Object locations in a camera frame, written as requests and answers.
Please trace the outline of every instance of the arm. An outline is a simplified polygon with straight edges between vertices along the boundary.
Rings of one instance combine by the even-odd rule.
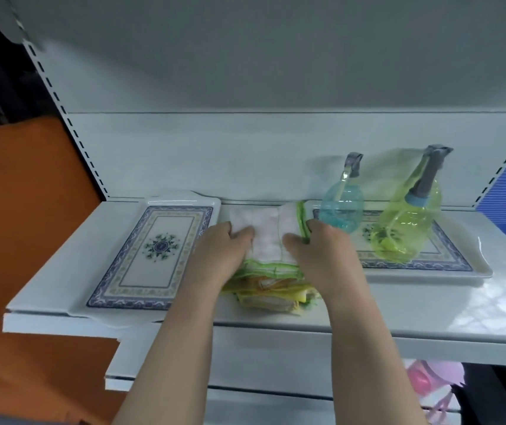
[[[184,280],[113,425],[204,422],[215,303],[254,236],[229,222],[199,239]]]
[[[425,425],[349,236],[317,220],[308,226],[310,244],[294,235],[283,242],[328,308],[336,423]]]

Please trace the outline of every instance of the stack of cloths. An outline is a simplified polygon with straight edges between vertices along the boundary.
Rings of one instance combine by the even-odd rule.
[[[280,207],[235,206],[230,212],[231,228],[255,228],[255,238],[245,260],[223,287],[244,307],[261,307],[276,312],[299,312],[318,293],[304,281],[296,260],[282,244],[282,236],[293,233],[307,242],[304,203],[288,203]]]

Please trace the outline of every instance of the tray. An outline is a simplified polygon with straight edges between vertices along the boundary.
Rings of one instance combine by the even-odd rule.
[[[220,206],[219,199],[193,192],[145,200],[135,228],[86,306],[167,310],[196,239],[217,222]]]
[[[307,218],[318,218],[320,201],[305,203]],[[489,278],[493,270],[483,257],[481,241],[466,227],[439,212],[432,226],[429,241],[416,259],[405,264],[386,261],[372,250],[371,227],[382,210],[364,210],[359,228],[351,234],[361,264],[367,275],[399,277]]]

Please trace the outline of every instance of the orange surface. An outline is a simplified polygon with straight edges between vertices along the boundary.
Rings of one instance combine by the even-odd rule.
[[[104,390],[117,341],[1,332],[8,302],[99,203],[57,118],[0,127],[0,414],[103,424],[124,398]]]

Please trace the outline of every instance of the towel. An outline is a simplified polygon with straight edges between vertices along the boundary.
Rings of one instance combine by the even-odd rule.
[[[286,233],[309,239],[304,202],[280,207],[235,206],[230,211],[230,221],[234,232],[249,226],[255,228],[251,248],[232,279],[254,276],[304,279],[298,263],[282,244],[282,236]]]

